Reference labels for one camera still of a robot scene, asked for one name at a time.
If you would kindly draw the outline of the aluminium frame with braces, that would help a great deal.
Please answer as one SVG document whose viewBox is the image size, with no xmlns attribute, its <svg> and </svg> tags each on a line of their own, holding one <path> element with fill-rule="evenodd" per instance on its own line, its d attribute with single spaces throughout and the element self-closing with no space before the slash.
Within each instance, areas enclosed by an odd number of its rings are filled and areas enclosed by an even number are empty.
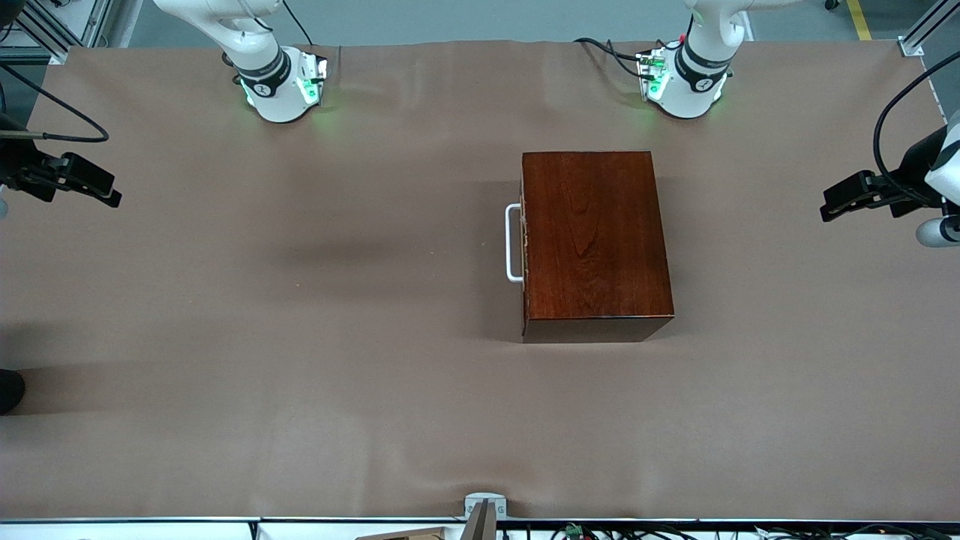
<svg viewBox="0 0 960 540">
<path fill-rule="evenodd" d="M 64 64 L 76 47 L 109 44 L 107 26 L 120 0 L 26 0 L 10 23 L 0 24 L 0 64 Z"/>
</svg>

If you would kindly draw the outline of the black rounded object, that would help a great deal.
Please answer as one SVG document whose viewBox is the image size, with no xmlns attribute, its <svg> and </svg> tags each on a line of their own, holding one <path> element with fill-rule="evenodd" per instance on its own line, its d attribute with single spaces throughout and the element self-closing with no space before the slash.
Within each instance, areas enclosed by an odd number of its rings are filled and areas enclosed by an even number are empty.
<svg viewBox="0 0 960 540">
<path fill-rule="evenodd" d="M 25 393 L 26 382 L 20 373 L 0 369 L 0 415 L 7 415 L 15 410 Z"/>
</svg>

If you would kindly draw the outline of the single aluminium profile bar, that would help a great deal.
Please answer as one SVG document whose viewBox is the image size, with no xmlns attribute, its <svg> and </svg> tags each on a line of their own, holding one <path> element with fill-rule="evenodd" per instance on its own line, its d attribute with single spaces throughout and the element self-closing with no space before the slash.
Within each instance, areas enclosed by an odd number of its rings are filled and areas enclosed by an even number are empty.
<svg viewBox="0 0 960 540">
<path fill-rule="evenodd" d="M 897 38 L 902 57 L 922 57 L 923 42 L 960 13 L 960 0 L 933 0 L 931 7 Z"/>
</svg>

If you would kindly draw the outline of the dark brown wooden cabinet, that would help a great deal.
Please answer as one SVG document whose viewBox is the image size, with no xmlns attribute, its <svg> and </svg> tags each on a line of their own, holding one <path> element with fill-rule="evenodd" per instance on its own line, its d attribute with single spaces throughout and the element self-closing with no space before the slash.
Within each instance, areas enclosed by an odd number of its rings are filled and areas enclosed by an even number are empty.
<svg viewBox="0 0 960 540">
<path fill-rule="evenodd" d="M 505 211 L 522 239 L 525 343 L 631 343 L 675 316 L 651 151 L 528 151 Z"/>
</svg>

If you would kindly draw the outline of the brown table cover sheet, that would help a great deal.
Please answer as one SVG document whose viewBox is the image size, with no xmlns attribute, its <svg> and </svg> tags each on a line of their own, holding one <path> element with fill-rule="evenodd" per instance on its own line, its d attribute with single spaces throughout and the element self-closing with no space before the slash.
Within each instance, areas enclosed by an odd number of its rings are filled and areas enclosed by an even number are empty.
<svg viewBox="0 0 960 540">
<path fill-rule="evenodd" d="M 892 42 L 748 42 L 707 117 L 576 43 L 329 50 L 264 122 L 212 49 L 72 52 L 46 89 L 120 208 L 7 195 L 0 517 L 960 521 L 960 249 L 825 224 L 922 73 Z M 503 211 L 538 151 L 652 152 L 676 316 L 521 341 Z"/>
</svg>

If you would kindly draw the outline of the grey metal clamp bracket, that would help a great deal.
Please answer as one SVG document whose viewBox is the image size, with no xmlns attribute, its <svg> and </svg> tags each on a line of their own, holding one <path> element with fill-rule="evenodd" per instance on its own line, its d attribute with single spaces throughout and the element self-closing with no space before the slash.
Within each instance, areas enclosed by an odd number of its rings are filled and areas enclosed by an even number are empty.
<svg viewBox="0 0 960 540">
<path fill-rule="evenodd" d="M 500 521 L 507 518 L 507 498 L 478 492 L 465 498 L 465 518 L 459 540 L 502 540 Z"/>
</svg>

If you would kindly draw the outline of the brown cardboard piece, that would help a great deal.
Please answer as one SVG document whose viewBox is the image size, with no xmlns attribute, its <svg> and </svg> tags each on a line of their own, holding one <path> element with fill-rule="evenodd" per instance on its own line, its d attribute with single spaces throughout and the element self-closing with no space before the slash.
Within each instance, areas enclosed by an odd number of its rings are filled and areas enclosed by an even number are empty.
<svg viewBox="0 0 960 540">
<path fill-rule="evenodd" d="M 381 532 L 358 536 L 355 540 L 446 540 L 446 528 L 437 526 L 428 527 L 428 529 Z"/>
</svg>

